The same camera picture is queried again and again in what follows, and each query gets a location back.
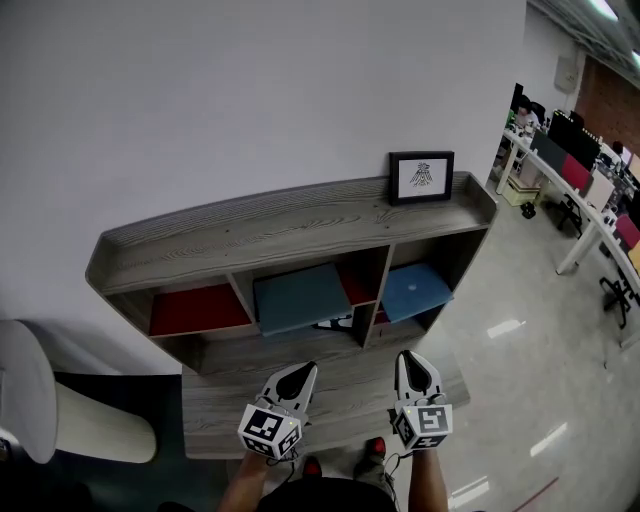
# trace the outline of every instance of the cable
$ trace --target cable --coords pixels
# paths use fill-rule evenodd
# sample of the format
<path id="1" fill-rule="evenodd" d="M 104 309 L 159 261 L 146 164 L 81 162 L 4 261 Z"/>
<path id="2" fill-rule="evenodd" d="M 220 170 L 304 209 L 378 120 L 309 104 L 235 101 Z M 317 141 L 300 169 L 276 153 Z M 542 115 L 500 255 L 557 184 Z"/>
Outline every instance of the cable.
<path id="1" fill-rule="evenodd" d="M 387 459 L 387 462 L 385 462 L 385 464 L 384 464 L 384 471 L 385 471 L 385 473 L 387 472 L 387 464 L 389 464 L 389 461 L 391 460 L 391 458 L 392 458 L 394 455 L 398 457 L 398 460 L 396 461 L 396 466 L 393 468 L 393 470 L 391 471 L 391 473 L 389 473 L 389 476 L 390 476 L 390 477 L 393 477 L 393 474 L 396 472 L 396 469 L 398 469 L 398 467 L 400 466 L 400 461 L 401 461 L 402 459 L 406 459 L 406 458 L 408 458 L 408 457 L 413 457 L 413 452 L 409 452 L 409 453 L 406 453 L 406 454 L 404 454 L 404 455 L 400 455 L 398 452 L 396 452 L 396 453 L 392 453 L 392 454 L 391 454 L 391 456 Z"/>
<path id="2" fill-rule="evenodd" d="M 281 462 L 290 462 L 291 463 L 291 472 L 289 473 L 289 476 L 287 476 L 287 478 L 285 478 L 284 481 L 276 489 L 280 489 L 280 487 L 282 487 L 284 484 L 288 483 L 289 480 L 291 480 L 291 477 L 293 476 L 293 474 L 296 472 L 295 461 L 298 459 L 298 452 L 297 452 L 295 446 L 293 448 L 291 448 L 291 450 L 289 451 L 288 455 L 289 456 L 286 459 L 280 459 L 280 460 L 267 459 L 267 466 L 269 466 L 270 468 L 272 468 L 274 466 L 277 466 Z"/>
<path id="3" fill-rule="evenodd" d="M 387 473 L 387 464 L 389 464 L 389 461 L 394 455 L 398 457 L 398 460 L 396 461 L 396 466 L 393 468 L 393 471 L 391 471 L 391 473 Z M 396 510 L 398 511 L 400 511 L 400 504 L 398 503 L 398 496 L 396 495 L 396 490 L 393 487 L 393 474 L 396 472 L 396 469 L 398 469 L 398 467 L 400 466 L 400 462 L 402 461 L 402 459 L 406 459 L 408 457 L 413 457 L 413 452 L 409 452 L 404 455 L 400 455 L 398 452 L 396 452 L 396 453 L 392 453 L 387 459 L 387 461 L 384 463 L 384 476 L 387 479 L 387 483 L 389 484 L 389 487 L 391 488 L 391 492 L 393 494 L 393 504 L 396 507 Z"/>

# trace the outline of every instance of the desk leg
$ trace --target desk leg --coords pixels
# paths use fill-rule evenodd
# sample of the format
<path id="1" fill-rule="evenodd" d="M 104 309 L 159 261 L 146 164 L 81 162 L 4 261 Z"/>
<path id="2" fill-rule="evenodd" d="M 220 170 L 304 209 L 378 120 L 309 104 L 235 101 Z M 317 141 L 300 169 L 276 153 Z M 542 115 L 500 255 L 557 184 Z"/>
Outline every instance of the desk leg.
<path id="1" fill-rule="evenodd" d="M 509 174 L 511 174 L 511 169 L 513 169 L 513 163 L 516 161 L 516 155 L 518 154 L 518 148 L 513 145 L 511 147 L 511 154 L 509 155 L 509 159 L 507 160 L 507 165 L 504 168 L 504 172 L 502 176 L 500 176 L 500 181 L 498 182 L 498 187 L 496 188 L 496 192 L 502 195 L 502 191 L 504 190 L 504 186 L 507 184 L 507 180 L 509 179 Z"/>
<path id="2" fill-rule="evenodd" d="M 598 230 L 596 229 L 595 222 L 590 222 L 589 225 L 587 226 L 587 229 L 580 237 L 580 240 L 578 240 L 574 244 L 574 246 L 569 251 L 569 254 L 567 254 L 567 257 L 562 260 L 560 265 L 558 265 L 558 268 L 556 269 L 556 273 L 559 275 L 566 272 L 569 269 L 569 267 L 571 267 L 574 263 L 576 263 L 580 258 L 582 258 L 587 253 L 587 251 L 591 247 L 593 247 L 593 244 L 599 238 L 600 237 L 599 237 Z"/>

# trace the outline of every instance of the black picture frame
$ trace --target black picture frame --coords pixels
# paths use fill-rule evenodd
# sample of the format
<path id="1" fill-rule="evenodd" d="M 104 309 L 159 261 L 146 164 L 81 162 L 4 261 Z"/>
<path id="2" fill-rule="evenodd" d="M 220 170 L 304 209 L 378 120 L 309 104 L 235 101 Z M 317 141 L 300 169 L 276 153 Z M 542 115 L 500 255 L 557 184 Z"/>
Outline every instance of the black picture frame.
<path id="1" fill-rule="evenodd" d="M 453 182 L 453 151 L 403 151 L 389 153 L 389 203 L 392 206 L 429 201 L 448 201 L 451 199 Z M 405 160 L 446 160 L 446 177 L 444 192 L 440 194 L 424 194 L 399 196 L 400 162 Z"/>

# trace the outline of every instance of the blue notebook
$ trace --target blue notebook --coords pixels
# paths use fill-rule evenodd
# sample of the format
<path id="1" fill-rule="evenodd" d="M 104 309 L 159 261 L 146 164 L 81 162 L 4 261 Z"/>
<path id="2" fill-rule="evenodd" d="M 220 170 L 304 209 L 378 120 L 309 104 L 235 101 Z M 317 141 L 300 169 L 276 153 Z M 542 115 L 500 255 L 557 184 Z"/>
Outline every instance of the blue notebook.
<path id="1" fill-rule="evenodd" d="M 264 336 L 351 313 L 333 263 L 257 281 L 254 291 Z"/>
<path id="2" fill-rule="evenodd" d="M 391 323 L 410 318 L 453 299 L 442 278 L 426 263 L 391 270 L 382 305 Z"/>

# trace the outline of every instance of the brick wall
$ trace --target brick wall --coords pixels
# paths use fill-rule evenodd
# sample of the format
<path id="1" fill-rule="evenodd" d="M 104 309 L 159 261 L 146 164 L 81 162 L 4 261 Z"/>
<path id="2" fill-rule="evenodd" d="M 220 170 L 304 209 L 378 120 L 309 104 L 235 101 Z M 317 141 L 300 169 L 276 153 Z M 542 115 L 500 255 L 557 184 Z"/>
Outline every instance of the brick wall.
<path id="1" fill-rule="evenodd" d="M 640 155 L 640 90 L 620 75 L 587 57 L 576 112 L 585 128 L 611 146 L 620 140 Z"/>

